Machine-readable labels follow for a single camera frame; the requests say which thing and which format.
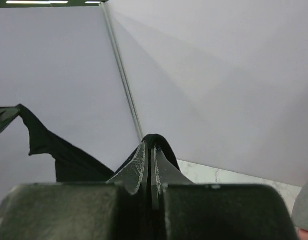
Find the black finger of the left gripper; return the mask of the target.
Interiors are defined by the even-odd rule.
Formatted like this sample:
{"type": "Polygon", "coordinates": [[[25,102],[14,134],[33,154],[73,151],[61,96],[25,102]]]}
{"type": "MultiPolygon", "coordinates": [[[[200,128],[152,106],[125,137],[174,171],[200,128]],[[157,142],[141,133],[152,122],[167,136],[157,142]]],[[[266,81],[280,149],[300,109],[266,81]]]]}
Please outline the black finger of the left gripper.
{"type": "Polygon", "coordinates": [[[18,117],[20,105],[0,107],[0,134],[18,117]]]}

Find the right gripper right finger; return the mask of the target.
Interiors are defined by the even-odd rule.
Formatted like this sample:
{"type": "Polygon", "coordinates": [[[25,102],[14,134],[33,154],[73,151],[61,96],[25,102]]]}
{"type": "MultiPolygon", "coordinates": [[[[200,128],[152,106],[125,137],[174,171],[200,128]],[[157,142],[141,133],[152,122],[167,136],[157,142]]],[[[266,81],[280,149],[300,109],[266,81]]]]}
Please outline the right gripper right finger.
{"type": "Polygon", "coordinates": [[[280,194],[265,184],[195,184],[151,151],[153,225],[159,240],[295,240],[280,194]]]}

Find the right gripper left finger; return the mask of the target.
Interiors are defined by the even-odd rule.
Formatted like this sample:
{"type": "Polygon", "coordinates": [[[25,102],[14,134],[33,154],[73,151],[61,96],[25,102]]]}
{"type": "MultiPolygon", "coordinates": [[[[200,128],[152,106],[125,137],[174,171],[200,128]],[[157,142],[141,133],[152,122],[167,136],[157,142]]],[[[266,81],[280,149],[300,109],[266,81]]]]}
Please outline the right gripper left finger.
{"type": "Polygon", "coordinates": [[[0,240],[145,240],[147,168],[141,143],[107,182],[18,185],[0,204],[0,240]]]}

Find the black t-shirt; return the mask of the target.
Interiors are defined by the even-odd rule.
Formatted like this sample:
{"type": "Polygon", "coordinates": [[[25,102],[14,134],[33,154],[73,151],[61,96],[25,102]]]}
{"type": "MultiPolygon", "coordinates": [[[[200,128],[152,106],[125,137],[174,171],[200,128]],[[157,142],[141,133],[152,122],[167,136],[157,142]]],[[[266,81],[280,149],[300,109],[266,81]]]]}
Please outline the black t-shirt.
{"type": "Polygon", "coordinates": [[[129,177],[122,180],[115,177],[136,155],[134,150],[125,162],[113,172],[83,150],[49,131],[40,120],[25,106],[17,105],[19,116],[29,133],[29,155],[48,154],[55,160],[56,182],[58,183],[96,183],[131,182],[129,177]]]}

